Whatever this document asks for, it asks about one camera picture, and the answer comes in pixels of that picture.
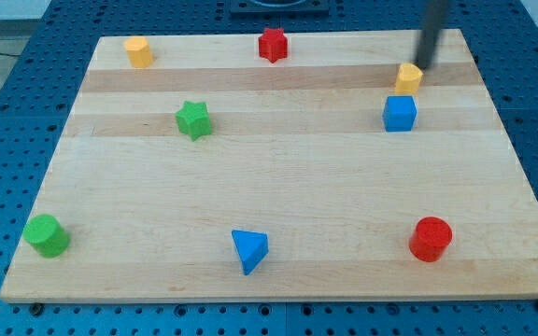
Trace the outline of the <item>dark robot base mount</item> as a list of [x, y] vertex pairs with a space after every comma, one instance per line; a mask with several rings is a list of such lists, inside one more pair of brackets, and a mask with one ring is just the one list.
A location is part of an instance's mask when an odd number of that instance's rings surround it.
[[330, 0], [229, 0], [230, 13], [281, 14], [329, 12]]

